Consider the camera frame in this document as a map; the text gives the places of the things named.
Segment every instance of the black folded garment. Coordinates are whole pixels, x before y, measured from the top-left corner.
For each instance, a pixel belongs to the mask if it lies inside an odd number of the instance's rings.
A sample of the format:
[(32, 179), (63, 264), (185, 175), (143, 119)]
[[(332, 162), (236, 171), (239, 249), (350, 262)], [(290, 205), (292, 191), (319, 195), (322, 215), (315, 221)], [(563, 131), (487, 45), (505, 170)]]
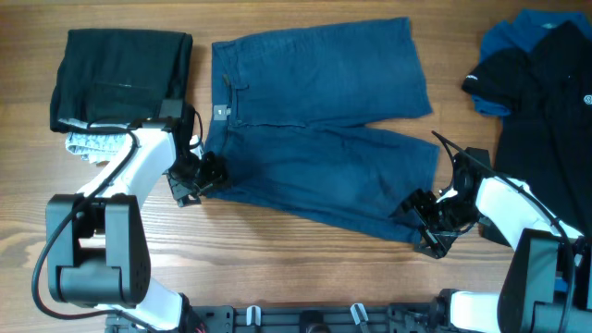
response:
[(157, 117), (164, 99), (184, 99), (191, 35), (170, 31), (74, 30), (50, 105), (50, 128)]

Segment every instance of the black cloth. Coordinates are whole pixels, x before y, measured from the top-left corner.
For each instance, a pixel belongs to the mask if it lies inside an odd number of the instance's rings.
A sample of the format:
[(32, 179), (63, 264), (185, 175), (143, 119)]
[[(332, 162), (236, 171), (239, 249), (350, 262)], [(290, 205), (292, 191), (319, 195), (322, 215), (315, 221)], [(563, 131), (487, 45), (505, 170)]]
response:
[(86, 29), (68, 32), (50, 105), (52, 131), (156, 117), (163, 99), (184, 99), (192, 37), (170, 31)]
[(592, 236), (592, 43), (571, 22), (530, 54), (499, 51), (462, 88), (507, 106), (495, 168), (524, 179), (561, 220)]

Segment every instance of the blue garment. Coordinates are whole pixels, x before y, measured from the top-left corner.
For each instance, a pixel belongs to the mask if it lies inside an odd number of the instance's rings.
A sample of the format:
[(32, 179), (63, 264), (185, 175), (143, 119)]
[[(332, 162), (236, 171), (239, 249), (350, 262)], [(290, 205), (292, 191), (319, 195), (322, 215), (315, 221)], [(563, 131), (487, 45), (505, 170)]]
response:
[(431, 113), (407, 18), (271, 31), (212, 48), (205, 148), (226, 160), (232, 185), (210, 197), (420, 240), (417, 221), (390, 215), (413, 191), (431, 190), (439, 149), (364, 126)]
[[(571, 21), (587, 39), (592, 40), (592, 27), (584, 13), (524, 9), (513, 23), (503, 20), (483, 36), (479, 63), (508, 48), (518, 47), (529, 53), (551, 30), (566, 21)], [(489, 102), (476, 95), (472, 97), (475, 111), (483, 115), (504, 117), (511, 113), (504, 105)]]

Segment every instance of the gray patterned cloth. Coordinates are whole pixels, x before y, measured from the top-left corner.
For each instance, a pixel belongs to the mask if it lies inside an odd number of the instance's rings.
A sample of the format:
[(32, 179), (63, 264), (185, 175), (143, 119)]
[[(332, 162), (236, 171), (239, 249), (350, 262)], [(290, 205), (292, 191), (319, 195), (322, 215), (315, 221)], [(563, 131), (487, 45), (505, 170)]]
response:
[(126, 140), (126, 134), (82, 134), (70, 132), (66, 136), (66, 150), (80, 155), (82, 161), (101, 163), (111, 161)]

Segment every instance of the wood grain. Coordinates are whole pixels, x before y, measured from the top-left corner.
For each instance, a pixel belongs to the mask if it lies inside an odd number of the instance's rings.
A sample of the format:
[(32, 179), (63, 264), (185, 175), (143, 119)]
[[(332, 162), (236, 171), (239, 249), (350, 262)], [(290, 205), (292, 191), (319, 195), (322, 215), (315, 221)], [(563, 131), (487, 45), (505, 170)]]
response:
[[(99, 169), (64, 149), (48, 107), (69, 29), (186, 31), (193, 35), (188, 99), (209, 125), (210, 44), (245, 34), (362, 19), (409, 16), (434, 113), (373, 124), (436, 142), (438, 130), (461, 146), (493, 152), (500, 124), (479, 116), (460, 83), (475, 65), (483, 34), (523, 6), (584, 10), (550, 1), (199, 1), (41, 0), (0, 3), (0, 331), (102, 332), (103, 318), (59, 322), (34, 308), (31, 269), (44, 243), (44, 208), (55, 193), (76, 191)], [(444, 154), (435, 188), (450, 181)], [(194, 304), (372, 304), (427, 301), (443, 288), (499, 290), (512, 252), (475, 233), (432, 260), (411, 245), (377, 240), (271, 209), (208, 200), (177, 208), (163, 179), (142, 209), (154, 276)], [(61, 311), (79, 312), (55, 304)]]

